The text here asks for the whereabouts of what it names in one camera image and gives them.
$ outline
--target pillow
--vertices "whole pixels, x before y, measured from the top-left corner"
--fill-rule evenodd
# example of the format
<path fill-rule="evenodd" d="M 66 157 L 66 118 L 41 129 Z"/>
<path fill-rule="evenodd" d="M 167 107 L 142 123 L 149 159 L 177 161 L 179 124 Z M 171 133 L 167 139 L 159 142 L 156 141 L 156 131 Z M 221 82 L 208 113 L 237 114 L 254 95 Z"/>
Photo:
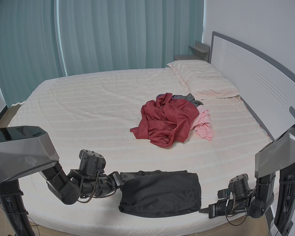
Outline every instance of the pillow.
<path fill-rule="evenodd" d="M 178 60 L 169 64 L 184 90 L 196 100 L 239 95 L 237 88 L 211 64 L 202 60 Z"/>

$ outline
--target gray nightstand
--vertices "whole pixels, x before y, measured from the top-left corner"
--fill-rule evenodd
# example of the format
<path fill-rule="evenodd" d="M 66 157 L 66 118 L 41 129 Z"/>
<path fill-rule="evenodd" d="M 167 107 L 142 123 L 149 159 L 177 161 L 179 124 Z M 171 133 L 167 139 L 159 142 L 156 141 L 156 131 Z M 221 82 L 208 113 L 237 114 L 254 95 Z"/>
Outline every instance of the gray nightstand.
<path fill-rule="evenodd" d="M 195 42 L 194 46 L 189 46 L 194 51 L 194 55 L 175 55 L 174 60 L 209 60 L 210 47 L 204 43 Z"/>

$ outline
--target bed sheet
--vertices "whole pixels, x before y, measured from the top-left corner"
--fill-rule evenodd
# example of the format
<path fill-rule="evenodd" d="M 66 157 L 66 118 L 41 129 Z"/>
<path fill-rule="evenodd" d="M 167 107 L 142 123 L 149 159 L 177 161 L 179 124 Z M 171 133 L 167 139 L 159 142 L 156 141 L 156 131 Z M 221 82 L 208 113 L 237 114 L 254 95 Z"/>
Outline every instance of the bed sheet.
<path fill-rule="evenodd" d="M 140 109 L 158 94 L 184 94 L 170 68 L 99 72 L 44 81 L 20 107 L 9 126 L 37 125 L 46 130 L 66 173 L 79 167 L 79 151 L 94 150 L 106 159 L 105 173 L 179 171 L 197 173 L 202 208 L 215 203 L 217 191 L 238 174 L 254 187 L 255 153 L 269 143 L 239 98 L 203 100 L 211 112 L 214 137 L 193 130 L 185 143 L 160 148 L 137 140 Z M 39 173 L 19 180 L 29 215 L 45 227 L 75 235 L 187 235 L 226 222 L 225 217 L 191 213 L 169 218 L 141 218 L 118 210 L 121 192 L 87 204 L 64 205 Z"/>

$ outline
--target tile floor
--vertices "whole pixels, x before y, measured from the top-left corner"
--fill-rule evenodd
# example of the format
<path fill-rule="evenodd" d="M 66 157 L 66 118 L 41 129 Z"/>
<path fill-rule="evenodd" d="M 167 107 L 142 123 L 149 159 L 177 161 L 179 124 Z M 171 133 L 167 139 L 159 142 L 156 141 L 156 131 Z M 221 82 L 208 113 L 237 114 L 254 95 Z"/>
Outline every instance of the tile floor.
<path fill-rule="evenodd" d="M 0 128 L 7 127 L 13 116 L 16 114 L 18 109 L 21 107 L 20 104 L 16 106 L 10 107 L 4 116 L 0 119 Z M 244 216 L 233 220 L 233 224 L 239 224 L 244 220 Z M 56 230 L 48 229 L 43 226 L 38 226 L 40 231 L 40 236 L 75 236 L 69 233 L 59 232 Z M 38 234 L 37 227 L 33 227 L 36 235 Z M 253 219 L 251 217 L 247 217 L 245 222 L 240 226 L 231 226 L 229 223 L 220 225 L 215 227 L 214 229 L 204 231 L 201 233 L 190 234 L 187 236 L 267 236 L 268 234 L 268 226 L 266 222 L 265 216 Z M 4 212 L 0 209 L 0 236 L 14 236 L 14 231 L 10 226 L 7 218 L 5 217 Z"/>

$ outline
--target curtain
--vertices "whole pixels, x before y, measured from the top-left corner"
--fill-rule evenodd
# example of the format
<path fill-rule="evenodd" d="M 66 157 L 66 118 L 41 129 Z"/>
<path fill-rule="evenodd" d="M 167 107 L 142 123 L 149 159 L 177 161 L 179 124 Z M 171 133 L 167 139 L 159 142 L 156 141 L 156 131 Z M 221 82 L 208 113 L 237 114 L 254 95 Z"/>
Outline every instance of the curtain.
<path fill-rule="evenodd" d="M 8 107 L 62 76 L 53 1 L 0 1 L 0 87 Z"/>
<path fill-rule="evenodd" d="M 204 0 L 0 0 L 5 101 L 26 100 L 64 68 L 70 76 L 165 67 L 201 41 L 203 14 Z"/>

